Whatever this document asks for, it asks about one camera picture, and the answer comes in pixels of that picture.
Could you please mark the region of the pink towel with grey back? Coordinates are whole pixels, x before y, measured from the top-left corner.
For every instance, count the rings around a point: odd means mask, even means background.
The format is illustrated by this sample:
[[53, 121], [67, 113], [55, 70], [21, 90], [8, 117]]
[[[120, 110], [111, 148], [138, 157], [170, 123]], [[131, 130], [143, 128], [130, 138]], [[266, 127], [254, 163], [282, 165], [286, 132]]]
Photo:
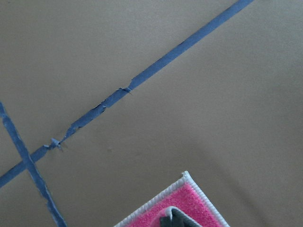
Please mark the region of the pink towel with grey back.
[[192, 179], [188, 171], [168, 188], [143, 204], [117, 227], [159, 227], [160, 218], [180, 214], [195, 227], [228, 227], [216, 207]]

